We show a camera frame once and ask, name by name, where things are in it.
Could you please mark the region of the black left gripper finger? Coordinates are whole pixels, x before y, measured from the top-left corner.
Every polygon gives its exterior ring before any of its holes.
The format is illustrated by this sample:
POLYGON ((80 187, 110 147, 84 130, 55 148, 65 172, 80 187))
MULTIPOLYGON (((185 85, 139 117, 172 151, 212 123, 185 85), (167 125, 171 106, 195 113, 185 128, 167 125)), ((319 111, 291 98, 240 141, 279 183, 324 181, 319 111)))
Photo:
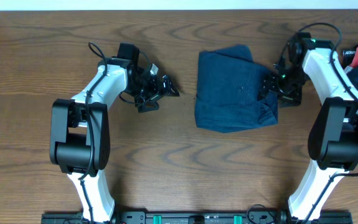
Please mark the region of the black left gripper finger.
POLYGON ((174 86, 168 75, 163 76, 163 96, 180 96, 179 91, 174 86))
POLYGON ((155 111, 159 109, 159 104, 155 100, 149 101, 137 101, 137 109, 139 113, 145 113, 149 111, 155 111))

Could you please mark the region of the dark blue denim shorts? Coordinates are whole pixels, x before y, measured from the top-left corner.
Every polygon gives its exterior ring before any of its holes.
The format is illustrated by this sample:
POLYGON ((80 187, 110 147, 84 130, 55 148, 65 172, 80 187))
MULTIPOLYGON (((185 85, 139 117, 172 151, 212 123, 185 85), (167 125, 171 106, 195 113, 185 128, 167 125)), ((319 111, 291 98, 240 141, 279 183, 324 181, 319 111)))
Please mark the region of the dark blue denim shorts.
POLYGON ((198 128, 233 133, 278 123, 274 94, 258 100, 271 71, 255 63, 248 46, 202 51, 198 57, 195 123, 198 128))

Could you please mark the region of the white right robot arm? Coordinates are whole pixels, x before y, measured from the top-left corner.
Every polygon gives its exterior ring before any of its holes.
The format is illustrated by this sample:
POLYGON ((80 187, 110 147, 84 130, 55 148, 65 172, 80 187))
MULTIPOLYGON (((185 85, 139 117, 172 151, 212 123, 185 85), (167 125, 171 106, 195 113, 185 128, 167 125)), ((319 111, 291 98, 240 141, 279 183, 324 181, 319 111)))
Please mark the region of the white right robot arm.
POLYGON ((258 100, 273 93, 293 106, 301 103, 301 89, 311 80, 321 109, 308 137, 311 158, 301 183, 278 212, 274 223, 352 223, 350 212, 324 212, 322 206, 344 177, 353 177, 358 165, 358 90, 337 60, 330 40, 306 32, 291 37, 274 65, 277 73, 266 76, 258 100))

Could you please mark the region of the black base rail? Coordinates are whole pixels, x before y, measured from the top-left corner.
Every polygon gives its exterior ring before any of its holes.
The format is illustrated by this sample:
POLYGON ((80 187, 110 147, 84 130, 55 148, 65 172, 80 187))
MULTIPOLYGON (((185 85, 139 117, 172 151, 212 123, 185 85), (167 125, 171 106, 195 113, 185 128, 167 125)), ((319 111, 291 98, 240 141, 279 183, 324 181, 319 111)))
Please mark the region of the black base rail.
MULTIPOLYGON (((90 223, 82 217, 82 213, 46 213, 42 215, 41 223, 90 223)), ((145 213, 121 212, 113 215, 109 222, 112 224, 252 224, 252 223, 303 223, 302 220, 287 218, 284 211, 278 215, 274 211, 254 210, 248 213, 145 213)), ((320 217, 306 223, 316 224, 351 224, 350 212, 322 212, 320 217)))

